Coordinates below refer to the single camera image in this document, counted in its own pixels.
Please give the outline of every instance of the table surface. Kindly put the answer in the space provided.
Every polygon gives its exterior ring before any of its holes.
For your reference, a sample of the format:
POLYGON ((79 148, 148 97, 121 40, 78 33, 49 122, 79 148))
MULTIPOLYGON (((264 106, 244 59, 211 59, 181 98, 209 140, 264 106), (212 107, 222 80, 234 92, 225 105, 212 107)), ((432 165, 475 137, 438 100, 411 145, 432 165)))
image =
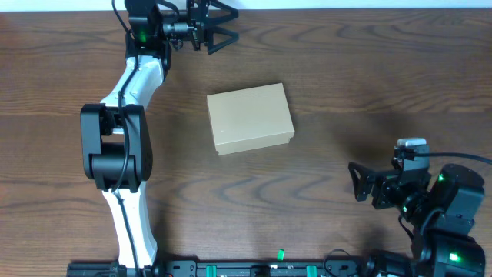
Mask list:
MULTIPOLYGON (((490 10, 241 11, 239 42, 174 52, 148 107, 148 183, 160 248, 199 259, 410 255, 396 209, 354 200, 349 161, 389 169, 400 137, 492 158, 490 10), (283 82, 288 145, 219 157, 206 95, 283 82)), ((0 14, 0 275, 62 276, 112 260, 109 207, 82 170, 79 112, 115 86, 124 32, 111 12, 0 14)), ((492 256, 491 167, 471 235, 492 256)), ((492 267, 487 267, 487 274, 492 267)))

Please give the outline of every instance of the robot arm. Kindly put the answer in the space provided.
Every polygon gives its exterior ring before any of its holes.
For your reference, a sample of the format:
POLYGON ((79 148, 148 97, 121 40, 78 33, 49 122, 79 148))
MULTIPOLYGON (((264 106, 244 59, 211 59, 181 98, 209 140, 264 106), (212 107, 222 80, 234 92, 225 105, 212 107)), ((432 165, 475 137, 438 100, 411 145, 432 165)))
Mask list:
POLYGON ((146 181, 152 170, 145 110, 155 90, 165 80, 171 64, 171 45, 179 50, 183 41, 190 40, 194 50, 199 50, 201 43, 206 42, 208 54, 216 52, 238 40, 238 34, 217 27, 237 18, 238 11, 216 0, 196 3, 188 0, 186 12, 178 11, 169 2, 156 0, 125 0, 125 6, 131 25, 126 35, 125 72, 100 104, 87 104, 82 108, 81 133, 85 174, 102 190, 115 221, 120 248, 118 266, 138 267, 135 272, 139 272, 154 265, 158 250, 145 198, 146 181), (165 15, 157 4, 171 11, 165 15), (209 19, 210 6, 228 11, 229 15, 209 19), (231 38, 214 45, 214 33, 231 38), (125 138, 128 138, 129 149, 123 143, 102 140, 104 135, 125 132, 128 132, 125 138))

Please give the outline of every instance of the wooden table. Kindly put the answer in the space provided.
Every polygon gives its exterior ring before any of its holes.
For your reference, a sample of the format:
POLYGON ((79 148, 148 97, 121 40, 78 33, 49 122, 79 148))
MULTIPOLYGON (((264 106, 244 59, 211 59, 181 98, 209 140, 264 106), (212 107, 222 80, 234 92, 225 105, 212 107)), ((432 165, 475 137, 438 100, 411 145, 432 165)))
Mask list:
MULTIPOLYGON (((349 161, 389 169, 400 137, 492 157, 490 10, 241 11, 241 39, 186 45, 148 108, 151 226, 199 259, 321 259, 343 248, 410 255, 397 210, 356 202, 349 161), (295 137, 218 157, 206 95, 283 82, 295 137)), ((111 12, 0 14, 0 275, 62 276, 118 256, 108 205, 82 170, 79 111, 115 86, 124 32, 111 12)), ((492 167, 471 235, 492 256, 492 167)), ((492 273, 489 265, 487 274, 492 273)))

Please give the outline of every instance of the cardboard box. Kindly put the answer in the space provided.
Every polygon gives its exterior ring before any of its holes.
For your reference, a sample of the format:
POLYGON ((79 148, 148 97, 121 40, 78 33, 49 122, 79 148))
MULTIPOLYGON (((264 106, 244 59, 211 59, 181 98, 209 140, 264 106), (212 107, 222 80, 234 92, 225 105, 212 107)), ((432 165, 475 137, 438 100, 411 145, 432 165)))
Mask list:
POLYGON ((219 155, 289 143, 294 136, 281 83, 208 95, 207 102, 219 155))

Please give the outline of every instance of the cable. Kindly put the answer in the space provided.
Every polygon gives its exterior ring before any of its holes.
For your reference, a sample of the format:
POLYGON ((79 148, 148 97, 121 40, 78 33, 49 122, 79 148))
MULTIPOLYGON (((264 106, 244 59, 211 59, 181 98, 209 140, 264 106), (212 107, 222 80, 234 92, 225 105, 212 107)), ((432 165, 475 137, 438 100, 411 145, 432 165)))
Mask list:
POLYGON ((326 273, 331 276, 331 277, 338 277, 336 276, 335 274, 331 273, 331 270, 329 270, 327 267, 326 267, 326 261, 328 260, 328 258, 331 257, 331 254, 335 253, 335 252, 343 252, 345 254, 347 254, 349 257, 351 256, 350 254, 348 254, 347 251, 343 250, 343 249, 333 249, 331 250, 328 255, 326 255, 326 257, 323 259, 323 268, 324 270, 326 271, 326 273))
POLYGON ((414 234, 412 234, 412 232, 410 231, 410 229, 408 229, 407 227, 405 227, 405 225, 403 225, 403 222, 401 222, 401 215, 398 216, 398 222, 400 223, 400 226, 401 228, 403 228, 403 230, 405 230, 405 232, 407 233, 408 237, 410 238, 410 240, 414 240, 414 234))
POLYGON ((120 188, 121 184, 123 183, 123 178, 125 177, 126 173, 126 168, 128 167, 128 161, 130 159, 130 135, 128 133, 128 125, 126 123, 126 112, 123 109, 123 94, 125 93, 125 89, 128 86, 128 83, 130 83, 131 78, 135 75, 135 73, 138 70, 138 66, 135 64, 135 68, 131 71, 130 75, 126 79, 125 83, 121 87, 121 90, 118 92, 118 114, 120 115, 121 118, 121 124, 123 126, 123 135, 125 136, 125 160, 123 161, 123 167, 121 169, 121 174, 118 178, 118 181, 115 184, 115 187, 111 190, 111 192, 115 192, 117 189, 120 188))
POLYGON ((478 155, 464 154, 464 153, 451 153, 451 152, 443 152, 443 153, 414 153, 413 157, 458 157, 465 159, 473 159, 479 162, 485 162, 489 165, 492 165, 492 159, 487 159, 484 157, 480 157, 478 155))
POLYGON ((116 14, 116 17, 118 18, 118 20, 120 21, 121 23, 121 26, 123 26, 123 29, 125 30, 125 32, 128 34, 130 32, 130 30, 128 30, 128 28, 126 27, 126 24, 123 22, 123 19, 121 19, 121 16, 120 14, 118 13, 118 11, 116 10, 116 6, 115 6, 115 0, 111 0, 111 5, 113 6, 113 12, 115 12, 116 14))
POLYGON ((125 206, 123 205, 124 199, 121 197, 119 190, 113 193, 113 195, 116 197, 116 199, 118 200, 118 204, 121 207, 121 213, 123 215, 123 221, 125 222, 125 228, 128 234, 128 240, 130 241, 131 253, 133 254, 133 263, 135 264, 135 274, 136 276, 140 276, 140 270, 139 270, 140 268, 138 267, 138 260, 136 255, 137 252, 135 251, 135 242, 133 240, 133 235, 131 234, 130 224, 128 223, 128 217, 126 215, 125 206))
POLYGON ((434 216, 438 212, 445 213, 445 211, 442 208, 435 208, 429 212, 429 214, 427 215, 427 217, 424 220, 424 223, 422 223, 421 230, 420 230, 421 235, 424 234, 424 230, 427 227, 427 224, 429 224, 429 221, 432 219, 432 216, 434 216))
MULTIPOLYGON (((118 14, 118 11, 116 10, 115 0, 111 0, 111 5, 113 6, 113 12, 115 12, 116 17, 118 18, 118 20, 121 23, 121 26, 123 26, 123 29, 125 30, 126 35, 129 36, 129 38, 131 38, 131 35, 130 35, 131 31, 128 30, 128 28, 126 27, 126 24, 123 22, 123 20, 121 19, 121 16, 118 14)), ((121 87, 120 91, 118 92, 118 114, 120 115, 120 118, 121 118, 121 125, 123 127, 123 135, 125 136, 125 159, 123 161, 123 166, 121 168, 121 174, 118 178, 118 181, 116 182, 115 187, 111 190, 113 195, 118 200, 118 204, 121 207, 121 214, 123 216, 123 221, 125 223, 125 229, 127 232, 128 240, 130 241, 131 253, 133 255, 133 263, 135 264, 135 275, 136 276, 141 275, 140 274, 140 268, 138 267, 137 252, 135 251, 135 242, 133 240, 133 235, 132 235, 131 230, 130 230, 130 224, 128 223, 128 216, 126 214, 125 206, 123 205, 124 199, 120 196, 120 193, 119 193, 119 187, 123 183, 123 178, 125 177, 125 173, 126 173, 126 170, 128 167, 128 161, 130 159, 130 135, 128 133, 128 125, 126 122, 126 112, 123 109, 123 104, 122 104, 123 94, 125 93, 125 89, 127 88, 131 79, 133 78, 133 76, 137 72, 139 66, 140 65, 139 65, 139 60, 138 60, 138 50, 137 50, 137 47, 135 47, 135 67, 131 71, 131 73, 128 76, 128 78, 126 79, 125 83, 123 83, 123 86, 121 87)))

